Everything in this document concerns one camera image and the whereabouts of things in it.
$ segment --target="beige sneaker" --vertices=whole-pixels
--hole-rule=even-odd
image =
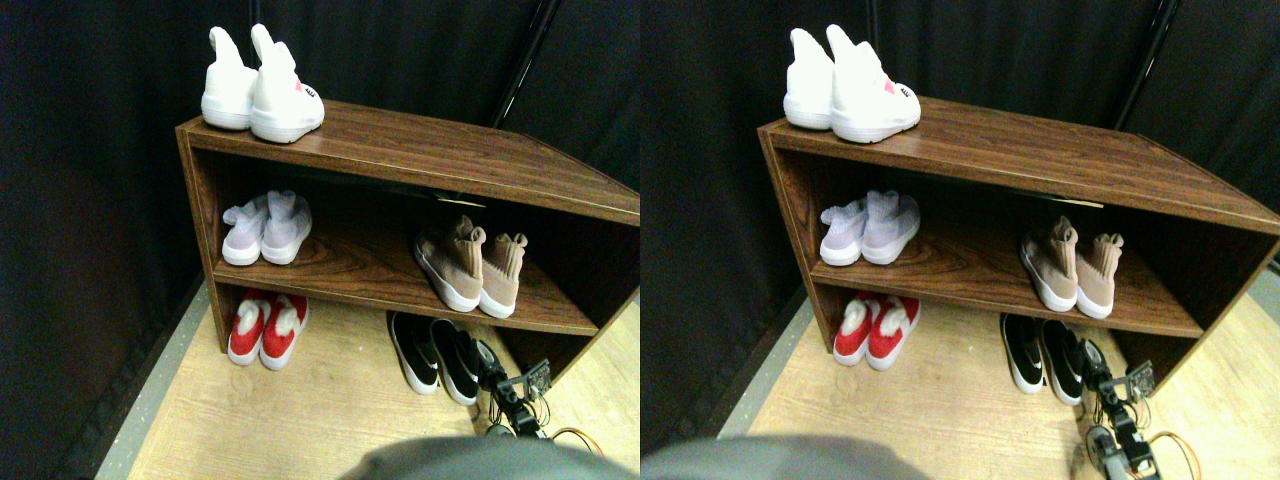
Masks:
[[[484,288],[480,291],[480,310],[499,319],[516,311],[516,292],[520,289],[520,269],[525,265],[524,233],[516,238],[506,233],[498,236],[484,256]]]
[[[1120,247],[1124,238],[1119,233],[1106,233],[1093,239],[1093,248],[1075,257],[1075,271],[1080,275],[1079,300],[1075,303],[1084,315],[1106,319],[1115,306],[1116,268],[1120,266]]]
[[[480,256],[483,243],[484,229],[471,225],[466,215],[438,242],[433,242],[425,232],[413,241],[417,266],[426,271],[426,278],[449,308],[472,311],[480,303],[484,287],[480,268],[484,264]]]
[[[1075,306],[1075,241],[1078,236],[1066,216],[1047,232],[1028,233],[1023,238],[1023,266],[1032,274],[1036,292],[1052,311],[1068,311]]]

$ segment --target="gray floor edge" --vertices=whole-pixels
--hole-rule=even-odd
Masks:
[[[129,408],[129,415],[124,417],[124,424],[120,425],[120,431],[116,433],[115,440],[111,443],[111,449],[106,452],[102,466],[97,468],[97,479],[125,479],[129,476],[129,471],[133,470],[133,461],[142,448],[142,440],[146,440],[147,431],[151,430],[151,422],[160,410],[160,403],[164,403],[164,397],[169,392],[169,384],[173,383],[174,375],[178,374],[178,366],[182,365],[182,358],[187,356],[187,347],[191,347],[191,338],[196,335],[200,319],[205,316],[205,310],[207,308],[209,289],[206,284],[201,283],[200,291],[196,292],[196,296],[191,300],[191,305],[187,306],[187,312],[182,315],[182,320],[174,329],[173,337],[169,337],[169,343],[165,344],[164,353],[156,360],[155,369],[151,370],[147,381],[142,385],[142,392],[138,392],[138,398],[133,402],[133,407]]]
[[[764,358],[760,370],[755,372],[751,384],[746,387],[746,392],[742,392],[742,398],[733,406],[733,412],[724,421],[724,426],[721,428],[717,438],[746,435],[746,431],[751,429],[751,424],[755,421],[755,416],[760,413],[764,401],[769,398],[773,383],[782,375],[782,369],[786,367],[787,360],[791,360],[791,353],[795,352],[796,344],[800,343],[800,338],[804,337],[804,330],[809,328],[810,321],[813,321],[813,305],[805,298],[800,308],[796,310],[795,316],[791,317],[791,323],[787,324],[786,330],[782,330],[778,342],[773,344],[769,357]]]

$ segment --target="wooden shoe rack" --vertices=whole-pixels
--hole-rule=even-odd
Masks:
[[[873,145],[786,119],[759,128],[828,351],[845,303],[868,289],[1107,328],[1164,385],[1280,250],[1280,216],[1142,136],[933,99],[920,106],[915,128]],[[915,197],[919,234],[888,266],[823,264],[819,214],[868,189]],[[1050,311],[1019,261],[1021,236],[1057,215],[1082,244],[1100,233],[1125,239],[1106,319]]]
[[[495,325],[521,369],[545,357],[558,379],[639,293],[640,196],[527,136],[337,101],[292,145],[200,116],[177,136],[224,349],[244,289],[261,288]],[[310,201],[311,236],[289,265],[227,264],[223,211],[273,188]],[[439,196],[403,192],[440,191],[484,205],[490,241],[529,237],[511,317],[449,310],[415,264],[419,223],[457,216],[433,219]]]

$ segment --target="white high-top sneaker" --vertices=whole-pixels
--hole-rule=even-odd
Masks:
[[[253,109],[257,70],[244,67],[236,42],[221,27],[209,29],[209,45],[216,56],[205,74],[200,111],[211,125],[243,131],[248,128],[250,110]]]
[[[298,79],[293,72],[297,64],[283,42],[271,42],[271,35],[262,24],[251,31],[253,49],[262,60],[253,87],[253,109],[250,128],[259,138],[293,143],[324,122],[324,102],[320,95]]]
[[[836,56],[831,129],[837,137],[874,143],[920,122],[920,99],[888,79],[870,44],[854,46],[837,26],[827,27],[827,41]]]
[[[804,29],[791,31],[796,61],[787,67],[787,95],[782,111],[792,125],[824,131],[831,128],[832,61],[817,40]]]

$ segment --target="black pole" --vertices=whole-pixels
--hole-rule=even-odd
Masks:
[[[520,87],[525,83],[525,77],[529,76],[529,69],[532,68],[534,60],[538,58],[538,50],[541,49],[543,40],[547,37],[547,29],[550,28],[552,18],[556,17],[556,10],[558,9],[559,0],[541,0],[534,9],[529,29],[525,31],[525,37],[521,42],[525,46],[524,52],[512,64],[511,73],[507,76],[507,88],[503,91],[503,96],[490,116],[489,127],[502,128],[502,124],[507,122],[511,105],[516,101],[516,96],[520,95]]]
[[[1133,111],[1134,104],[1138,102],[1142,87],[1147,84],[1147,76],[1151,74],[1151,67],[1156,64],[1156,55],[1160,55],[1160,47],[1165,45],[1165,36],[1169,33],[1169,27],[1174,23],[1174,14],[1178,13],[1179,1],[1164,0],[1156,6],[1156,15],[1152,18],[1151,27],[1147,31],[1147,52],[1134,65],[1133,79],[1129,82],[1129,96],[1125,97],[1124,104],[1120,106],[1120,113],[1116,115],[1114,128],[1117,131],[1124,129],[1125,123],[1129,122],[1129,114]]]

